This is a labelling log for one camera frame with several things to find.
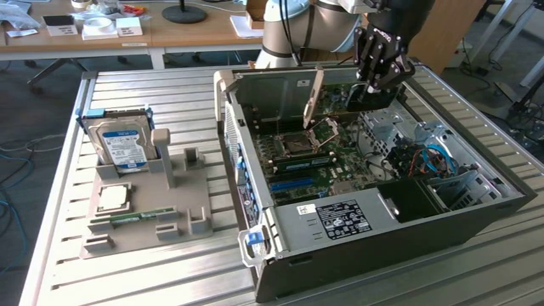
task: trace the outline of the hard drive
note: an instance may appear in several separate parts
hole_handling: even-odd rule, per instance
[[[157,158],[151,143],[151,110],[88,110],[81,126],[100,163],[113,164],[119,173],[147,169],[147,161]]]

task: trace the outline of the black robot arm segment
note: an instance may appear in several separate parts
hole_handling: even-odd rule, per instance
[[[357,78],[369,92],[396,87],[415,74],[407,60],[408,46],[421,30],[435,0],[364,0],[379,11],[369,13],[368,28],[355,31]]]

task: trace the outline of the white label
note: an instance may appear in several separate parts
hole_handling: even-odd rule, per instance
[[[309,86],[309,80],[300,80],[300,81],[296,83],[296,86],[297,86],[297,87],[308,87],[308,86]]]
[[[299,211],[299,215],[311,214],[312,212],[316,212],[316,204],[297,206],[296,210]]]
[[[145,47],[147,43],[121,43],[123,47]]]
[[[140,134],[136,130],[105,132],[101,136],[117,167],[131,170],[144,166],[147,158],[144,148],[137,144]]]
[[[31,29],[31,30],[24,30],[24,31],[7,31],[5,33],[8,33],[9,37],[20,37],[20,36],[36,34],[37,31],[35,29]]]

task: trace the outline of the blue pcie slot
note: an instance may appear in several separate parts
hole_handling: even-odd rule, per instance
[[[284,189],[297,188],[303,186],[308,186],[313,183],[313,179],[305,178],[301,180],[292,180],[289,182],[279,182],[271,184],[271,191],[280,191]]]

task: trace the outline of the paper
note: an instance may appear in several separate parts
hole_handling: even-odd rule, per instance
[[[31,30],[24,30],[24,31],[7,31],[5,33],[8,33],[9,37],[21,37],[21,36],[36,34],[37,31],[35,29],[31,29]]]
[[[232,26],[236,31],[236,35],[241,38],[263,37],[264,30],[252,30],[248,25],[248,19],[245,16],[231,16]]]

